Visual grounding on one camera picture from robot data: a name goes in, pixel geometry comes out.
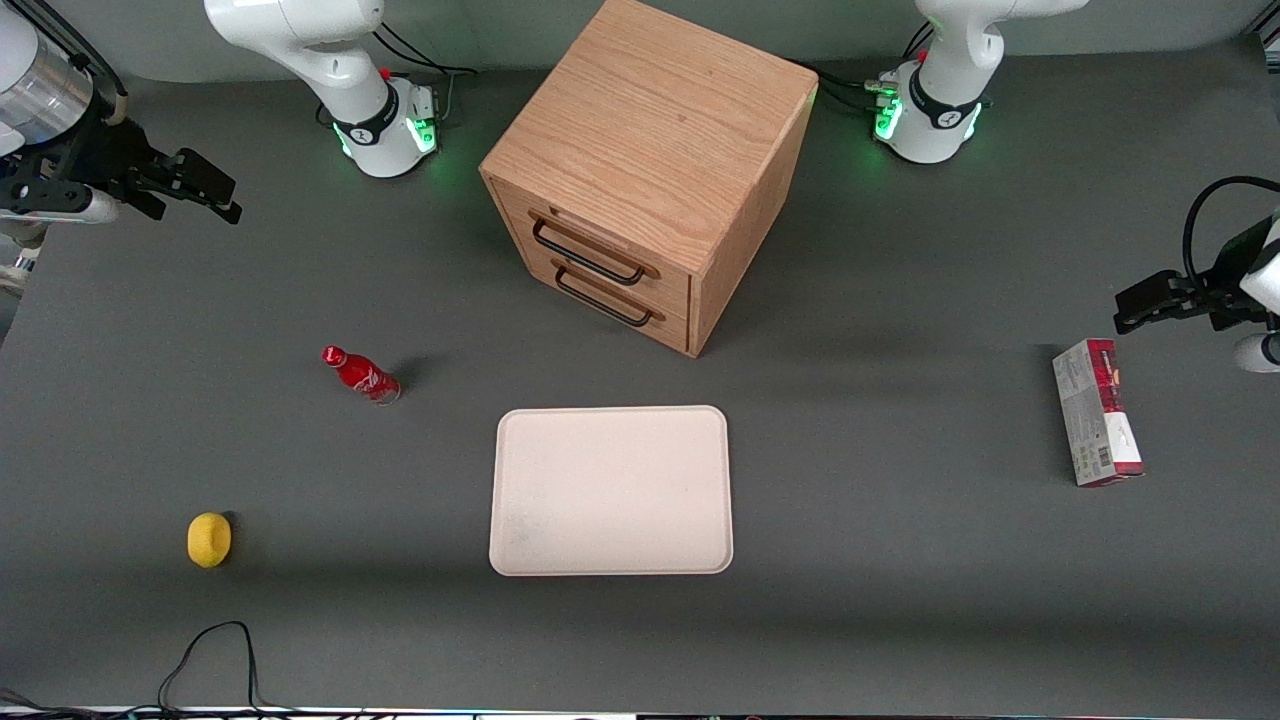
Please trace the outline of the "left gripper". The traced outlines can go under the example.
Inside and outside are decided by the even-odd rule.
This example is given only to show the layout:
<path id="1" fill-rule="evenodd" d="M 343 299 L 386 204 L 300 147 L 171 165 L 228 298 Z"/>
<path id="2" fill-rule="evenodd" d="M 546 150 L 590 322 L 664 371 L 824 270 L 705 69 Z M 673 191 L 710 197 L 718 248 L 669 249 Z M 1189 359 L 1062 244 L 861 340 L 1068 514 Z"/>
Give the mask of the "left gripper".
<path id="1" fill-rule="evenodd" d="M 1125 336 L 1144 325 L 1165 320 L 1184 320 L 1208 314 L 1215 332 L 1243 324 L 1266 324 L 1277 328 L 1277 302 L 1268 307 L 1249 295 L 1242 282 L 1260 268 L 1261 258 L 1274 259 L 1277 252 L 1265 251 L 1271 240 L 1274 219 L 1263 219 L 1229 240 L 1207 270 L 1197 270 L 1188 261 L 1192 283 L 1176 270 L 1166 269 L 1134 283 L 1115 296 L 1114 327 Z"/>

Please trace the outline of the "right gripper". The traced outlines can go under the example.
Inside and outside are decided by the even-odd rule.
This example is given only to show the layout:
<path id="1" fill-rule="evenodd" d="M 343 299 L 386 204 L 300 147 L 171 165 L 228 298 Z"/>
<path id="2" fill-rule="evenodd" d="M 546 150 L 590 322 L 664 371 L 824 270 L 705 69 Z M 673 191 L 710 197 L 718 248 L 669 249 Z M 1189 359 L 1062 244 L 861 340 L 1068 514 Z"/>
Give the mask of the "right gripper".
<path id="1" fill-rule="evenodd" d="M 168 156 L 132 119 L 116 126 L 88 118 L 44 143 L 24 146 L 3 160 L 3 210 L 83 213 L 93 200 L 129 205 L 159 222 L 164 195 L 193 202 L 228 224 L 242 208 L 233 201 L 236 181 L 192 149 Z"/>

